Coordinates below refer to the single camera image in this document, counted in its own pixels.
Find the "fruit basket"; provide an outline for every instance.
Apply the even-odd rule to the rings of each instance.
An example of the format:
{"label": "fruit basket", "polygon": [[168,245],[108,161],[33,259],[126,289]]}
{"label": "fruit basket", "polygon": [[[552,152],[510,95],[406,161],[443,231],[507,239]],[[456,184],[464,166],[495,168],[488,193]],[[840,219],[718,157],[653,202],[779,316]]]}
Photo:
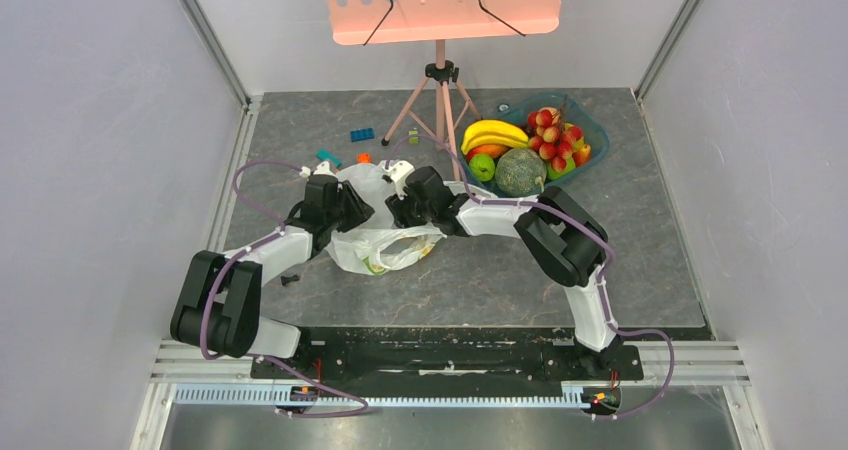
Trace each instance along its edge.
{"label": "fruit basket", "polygon": [[[545,107],[564,109],[564,122],[579,127],[582,130],[582,136],[583,140],[585,141],[585,144],[590,147],[590,155],[588,157],[588,161],[585,161],[585,163],[582,163],[581,165],[571,169],[564,175],[557,176],[556,178],[550,178],[550,175],[551,173],[556,175],[559,172],[548,173],[547,178],[544,182],[544,187],[548,187],[550,185],[562,185],[563,183],[588,171],[592,166],[596,165],[606,156],[607,152],[609,151],[610,144],[609,137],[607,136],[607,133],[604,128],[601,127],[598,122],[596,122],[591,116],[589,116],[589,114],[583,109],[583,107],[580,106],[580,104],[578,104],[574,99],[565,94],[550,93],[535,95],[515,105],[511,105],[508,109],[498,113],[491,119],[507,122],[520,128],[526,128],[528,117],[530,116],[530,114],[533,112],[537,112],[541,108]],[[465,128],[457,132],[458,142],[464,140],[466,130],[468,129]],[[531,137],[535,135],[535,131],[533,128],[527,129],[527,132],[528,135]],[[498,187],[495,178],[492,178],[488,182],[481,182],[478,178],[474,176],[465,158],[462,158],[462,160],[463,166],[465,167],[465,171],[469,178],[469,183],[485,188],[501,197],[510,196]],[[534,191],[522,195],[513,196],[535,195],[540,193],[541,190],[542,185],[539,185]]]}

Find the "yellow banana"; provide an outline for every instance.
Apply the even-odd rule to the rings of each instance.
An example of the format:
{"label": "yellow banana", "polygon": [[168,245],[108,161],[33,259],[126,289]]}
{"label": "yellow banana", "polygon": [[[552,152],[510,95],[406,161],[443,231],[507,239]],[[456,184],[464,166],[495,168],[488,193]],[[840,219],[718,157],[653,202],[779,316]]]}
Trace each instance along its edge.
{"label": "yellow banana", "polygon": [[524,130],[516,127],[515,125],[502,122],[500,120],[479,120],[477,122],[472,123],[465,130],[465,135],[462,138],[462,153],[468,153],[468,150],[478,146],[471,146],[470,143],[472,141],[477,140],[478,136],[489,135],[489,136],[500,136],[509,140],[516,141],[518,143],[523,143],[523,146],[527,146],[527,142],[529,137],[524,133]]}
{"label": "yellow banana", "polygon": [[463,155],[467,154],[473,148],[488,144],[506,145],[507,147],[512,148],[527,147],[527,142],[522,142],[519,140],[515,140],[514,138],[505,137],[497,133],[483,133],[475,136],[467,142],[464,142],[464,146],[462,147],[462,153]]}

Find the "pink perforated panel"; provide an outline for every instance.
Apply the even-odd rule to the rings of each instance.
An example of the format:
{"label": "pink perforated panel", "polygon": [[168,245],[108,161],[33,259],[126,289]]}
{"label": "pink perforated panel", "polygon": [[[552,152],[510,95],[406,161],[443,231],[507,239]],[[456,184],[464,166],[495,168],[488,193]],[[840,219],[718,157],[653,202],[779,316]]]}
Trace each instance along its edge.
{"label": "pink perforated panel", "polygon": [[[493,14],[525,34],[559,25],[560,0],[482,0]],[[327,0],[333,39],[361,45],[389,9],[389,0]],[[477,0],[395,0],[370,43],[515,35],[480,9]]]}

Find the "white wall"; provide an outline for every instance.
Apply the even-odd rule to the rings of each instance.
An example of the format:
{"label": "white wall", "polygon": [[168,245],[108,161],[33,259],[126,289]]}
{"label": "white wall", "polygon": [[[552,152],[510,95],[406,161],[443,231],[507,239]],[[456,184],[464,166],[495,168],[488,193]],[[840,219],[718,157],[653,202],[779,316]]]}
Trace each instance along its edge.
{"label": "white wall", "polygon": [[[683,0],[563,0],[559,28],[448,44],[470,87],[635,87]],[[339,46],[324,0],[200,0],[251,93],[402,89],[432,43]]]}
{"label": "white wall", "polygon": [[0,448],[127,448],[239,109],[178,0],[0,0]]}
{"label": "white wall", "polygon": [[848,0],[704,0],[646,107],[775,448],[843,448]]}

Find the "gray floor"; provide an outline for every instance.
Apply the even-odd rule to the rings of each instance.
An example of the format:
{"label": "gray floor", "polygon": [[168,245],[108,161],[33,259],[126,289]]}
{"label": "gray floor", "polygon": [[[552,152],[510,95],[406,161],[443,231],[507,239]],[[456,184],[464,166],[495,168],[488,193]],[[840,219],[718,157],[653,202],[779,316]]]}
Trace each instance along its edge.
{"label": "gray floor", "polygon": [[[642,402],[653,388],[625,388]],[[575,410],[384,408],[373,415],[289,420],[268,407],[176,405],[162,448],[532,449],[740,448],[720,388],[670,388],[655,407],[592,423]]]}
{"label": "gray floor", "polygon": [[[610,235],[619,255],[608,274],[613,311],[625,326],[702,326],[677,224],[638,107],[626,89],[562,90],[606,128],[606,159],[565,188]],[[470,90],[484,116],[500,102],[518,102],[540,90]],[[379,139],[408,91],[267,94],[249,159],[318,163],[326,148],[345,165],[368,152],[374,161],[389,148]],[[423,94],[414,107],[432,124],[435,100]],[[458,110],[460,100],[454,96]],[[470,123],[466,117],[464,125]],[[405,135],[409,120],[398,135]],[[377,139],[351,143],[350,130],[373,127]],[[450,176],[448,157],[430,142],[408,145],[400,156],[433,165]],[[302,199],[303,180],[279,167],[251,169],[242,188],[281,214]],[[227,238],[233,248],[267,234],[274,222],[237,204]],[[523,325],[569,326],[574,319],[564,292],[536,266],[519,240],[449,238],[416,265],[380,277],[345,273],[325,253],[295,269],[301,281],[263,290],[264,316],[299,325]]]}

